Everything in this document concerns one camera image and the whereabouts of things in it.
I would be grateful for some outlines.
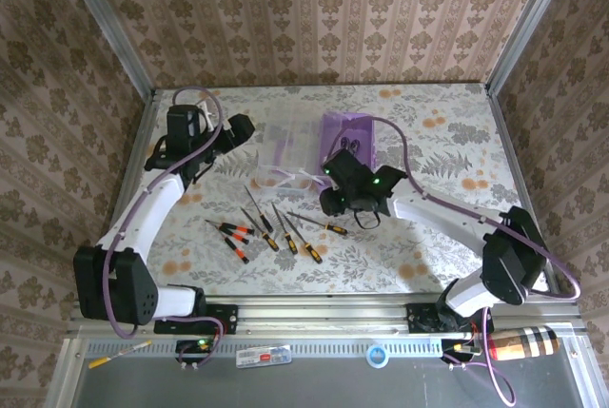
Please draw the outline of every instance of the orange-handled screwdriver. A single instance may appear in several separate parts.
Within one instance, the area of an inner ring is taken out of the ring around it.
[[[220,232],[220,235],[222,235],[222,240],[224,240],[226,242],[226,244],[228,245],[228,247],[230,249],[233,250],[233,252],[239,256],[239,259],[241,259],[244,263],[249,263],[249,259],[246,257],[246,253],[244,253],[243,249],[238,248],[235,243],[232,242],[232,240],[229,237],[225,237],[224,234],[220,231],[220,229],[218,229],[218,232]]]
[[[291,211],[288,211],[287,214],[291,215],[291,216],[294,216],[296,218],[300,218],[301,220],[307,221],[308,223],[313,223],[313,224],[316,224],[316,225],[320,225],[325,230],[331,230],[335,234],[339,234],[339,235],[346,235],[347,234],[346,229],[343,229],[342,227],[339,227],[337,225],[330,224],[330,223],[328,223],[328,224],[320,223],[318,221],[311,220],[310,218],[307,218],[306,216],[297,215],[296,213],[293,213]]]

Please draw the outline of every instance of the wall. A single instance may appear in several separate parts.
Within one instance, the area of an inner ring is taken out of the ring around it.
[[[553,0],[500,103],[542,233],[581,281],[609,380],[609,0]]]
[[[159,88],[483,81],[526,0],[110,0]]]
[[[0,406],[42,406],[143,103],[83,0],[0,0]]]

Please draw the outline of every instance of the wire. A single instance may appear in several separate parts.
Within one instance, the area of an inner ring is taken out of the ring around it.
[[[427,199],[431,202],[442,205],[450,210],[457,211],[457,212],[459,212],[465,216],[469,216],[470,218],[473,218],[477,221],[485,221],[486,223],[489,223],[489,224],[493,225],[494,227],[496,227],[501,232],[509,235],[513,239],[516,239],[519,242],[526,244],[529,248],[531,248],[535,252],[541,254],[544,258],[546,258],[553,265],[555,265],[557,267],[557,269],[559,271],[561,271],[562,274],[566,277],[566,279],[571,283],[571,285],[573,286],[573,290],[574,290],[573,294],[566,294],[566,295],[553,294],[550,292],[538,291],[535,289],[531,289],[532,293],[540,294],[542,296],[549,297],[552,299],[565,299],[565,300],[569,300],[569,301],[575,301],[580,297],[581,288],[580,288],[580,284],[578,283],[576,278],[573,276],[571,271],[567,268],[566,264],[559,261],[559,259],[556,256],[554,256],[552,253],[550,253],[546,248],[544,248],[540,244],[537,244],[537,243],[531,241],[527,237],[519,234],[518,232],[516,232],[515,230],[511,229],[510,227],[508,227],[507,225],[505,225],[503,223],[499,223],[495,220],[484,217],[480,213],[476,213],[473,210],[469,210],[467,208],[464,208],[464,207],[456,205],[456,204],[451,204],[450,202],[444,201],[442,199],[432,196],[431,194],[425,193],[424,189],[417,183],[417,181],[412,176],[410,164],[408,163],[408,142],[406,140],[406,136],[404,135],[403,131],[398,127],[398,125],[396,125],[392,121],[389,121],[385,118],[381,118],[378,116],[363,116],[362,118],[347,121],[345,126],[339,131],[338,135],[334,139],[334,142],[332,143],[332,146],[330,147],[330,149],[328,151],[328,157],[334,150],[334,146],[336,145],[336,143],[339,140],[339,138],[341,137],[341,135],[343,135],[343,133],[347,129],[349,129],[350,126],[354,125],[356,121],[361,121],[361,120],[372,120],[372,121],[378,121],[380,123],[385,123],[386,125],[390,125],[391,127],[393,127],[398,132],[398,135],[400,135],[400,138],[402,139],[402,144],[403,144],[403,164],[404,164],[404,169],[406,172],[406,177],[407,177],[408,181],[410,182],[410,184],[412,185],[412,187],[415,189],[415,191],[417,191],[419,194],[421,194],[424,199]]]
[[[488,310],[489,310],[488,306],[485,306],[482,309],[482,345],[484,347],[485,362],[461,362],[461,361],[453,358],[449,354],[445,354],[445,353],[442,356],[445,359],[448,359],[459,366],[463,366],[463,368],[467,368],[467,367],[471,367],[471,366],[487,368],[488,374],[491,377],[491,382],[493,383],[493,387],[495,388],[497,395],[500,397],[501,401],[503,402],[503,404],[505,406],[512,407],[512,406],[516,405],[516,392],[514,391],[514,388],[512,387],[512,385],[510,384],[510,381],[507,379],[507,376],[504,375],[501,371],[499,371],[493,367],[493,364],[491,362],[491,355],[488,352],[488,332],[486,330],[486,322],[488,321]],[[495,377],[495,374],[499,375],[501,377],[501,379],[503,379],[503,381],[505,382],[507,389],[510,391],[511,400],[508,400],[505,397],[505,395],[503,394],[503,391],[501,390],[501,388],[499,387],[499,384],[497,383],[497,378]]]
[[[469,339],[468,341],[466,341],[464,344],[469,344],[472,341],[474,341],[476,339],[476,336],[478,335],[478,326],[476,325],[475,322],[471,322],[470,323],[471,328],[472,328],[472,338]]]
[[[181,92],[190,90],[190,89],[196,89],[196,90],[202,91],[211,98],[211,100],[213,101],[214,105],[216,106],[216,108],[218,110],[218,125],[214,128],[213,133],[211,134],[211,137],[209,138],[209,140],[207,140],[207,142],[205,142],[203,144],[203,146],[201,146],[197,150],[193,151],[192,153],[188,154],[187,156],[182,158],[180,161],[177,161],[173,165],[170,165],[166,170],[161,172],[158,177],[156,177],[154,180],[152,180],[152,182],[150,182],[148,187],[142,191],[142,193],[139,195],[139,197],[136,199],[135,203],[129,210],[125,219],[121,223],[118,231],[116,232],[116,235],[114,236],[114,239],[112,239],[112,242],[110,243],[110,245],[108,247],[108,251],[106,252],[106,258],[104,259],[104,266],[102,268],[102,294],[104,297],[104,305],[106,307],[106,314],[108,315],[108,321],[109,321],[110,325],[112,326],[112,330],[114,330],[116,335],[118,335],[122,339],[133,338],[135,336],[135,333],[137,332],[137,325],[133,326],[133,330],[131,330],[131,332],[126,332],[118,324],[118,321],[116,320],[116,316],[114,315],[114,311],[112,310],[112,302],[111,302],[110,293],[109,293],[109,272],[110,272],[110,261],[112,259],[112,254],[114,253],[114,250],[116,249],[116,246],[118,245],[118,243],[125,237],[125,232],[127,231],[129,224],[131,223],[131,221],[133,221],[133,218],[135,217],[135,214],[137,213],[138,209],[140,208],[140,206],[142,206],[142,203],[144,202],[146,197],[152,192],[152,190],[161,181],[163,181],[165,179],[165,177],[170,175],[176,168],[180,167],[181,165],[184,165],[191,159],[196,158],[199,154],[201,154],[203,151],[208,149],[211,146],[211,144],[213,144],[213,142],[216,140],[218,135],[220,135],[220,131],[222,130],[222,127],[223,127],[222,121],[224,119],[224,113],[222,112],[222,107],[220,106],[220,102],[218,101],[218,98],[215,95],[213,95],[205,87],[181,87],[180,89],[177,89],[173,93],[173,97],[171,98],[171,103],[175,106],[178,95]],[[212,317],[199,317],[199,318],[170,317],[170,318],[167,318],[167,320],[176,321],[176,322],[198,322],[198,321],[217,322],[217,325],[220,328],[220,332],[221,332],[220,336],[222,337],[224,335],[224,327],[222,326],[222,323]]]
[[[211,359],[211,356],[215,353],[216,349],[218,348],[218,345],[220,344],[221,338],[222,337],[220,336],[220,328],[218,328],[216,330],[216,335],[214,335],[214,337],[213,337],[213,346],[211,347],[211,349],[209,350],[209,352],[207,353],[207,355],[204,358],[199,359],[196,362],[194,362],[196,364],[195,368],[198,368],[201,365],[205,365],[209,361],[209,359]],[[185,352],[188,349],[196,348],[196,347],[198,347],[197,344],[188,344],[186,346],[183,346],[182,349],[180,349],[180,353],[178,354],[178,362],[180,364],[182,364],[182,362],[184,360]]]

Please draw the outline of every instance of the table surface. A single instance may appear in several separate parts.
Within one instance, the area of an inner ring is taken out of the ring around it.
[[[471,204],[507,210],[519,204],[491,107],[482,85],[358,85],[336,87],[235,87],[213,89],[226,117],[248,114],[256,132],[247,144],[217,159],[215,166],[170,211],[147,260],[158,283],[201,286],[208,295],[440,292],[452,280],[481,266],[481,259],[435,230],[418,223],[383,219],[374,230],[361,230],[352,216],[334,221],[347,237],[300,222],[324,258],[318,265],[300,247],[293,256],[279,232],[271,203],[324,221],[317,192],[288,194],[260,188],[254,180],[265,121],[278,103],[308,108],[363,112],[398,124],[409,141],[412,170],[423,185]],[[172,90],[159,91],[160,102],[148,154],[167,133]],[[179,104],[201,100],[185,91]],[[398,135],[375,125],[377,165],[403,168]],[[244,246],[243,264],[204,219],[247,224],[239,210],[255,215],[247,185],[275,227],[282,248],[274,253],[260,238]]]

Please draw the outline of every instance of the black mount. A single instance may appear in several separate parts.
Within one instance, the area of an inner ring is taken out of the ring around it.
[[[208,303],[204,309],[193,310],[192,318],[211,316],[219,320],[225,328],[225,335],[235,335],[239,325],[239,307],[237,305],[222,305]],[[198,322],[154,322],[154,333],[159,335],[211,335],[216,333],[216,324],[210,321]]]
[[[211,138],[212,131],[207,127],[201,131],[200,115],[203,111],[197,106],[170,107],[167,111],[167,135],[158,140],[144,169],[165,170],[203,146]],[[179,167],[185,190],[200,178],[201,164],[212,165],[218,155],[227,154],[242,145],[254,133],[254,125],[247,115],[234,115],[228,118],[228,122],[230,129],[222,129],[208,149]]]
[[[503,223],[547,249],[531,215],[518,206],[501,213]],[[547,260],[524,243],[496,230],[484,236],[482,283],[488,292],[510,305],[522,305]]]
[[[445,290],[442,293],[441,299],[445,297],[446,292]],[[473,332],[472,324],[475,324],[479,331],[482,330],[482,310],[477,311],[470,318],[459,316],[459,320],[455,321],[454,312],[452,310],[442,311],[440,302],[438,300],[435,303],[409,303],[406,306],[408,332],[410,334]],[[486,322],[486,329],[489,334],[495,330],[490,315]]]
[[[399,180],[407,178],[404,172],[388,165],[372,172],[344,148],[330,156],[322,169],[338,187],[329,187],[320,195],[322,211],[328,216],[343,215],[347,209],[356,218],[360,212],[375,213],[377,218],[379,213],[389,216],[387,199],[393,195],[391,190]]]
[[[81,246],[74,256],[74,275],[80,311],[90,320],[108,320],[102,295],[102,268],[106,251],[101,245],[94,248]],[[133,249],[115,251],[110,261],[109,280],[112,311],[116,320],[144,325],[152,319],[158,290],[142,258]]]

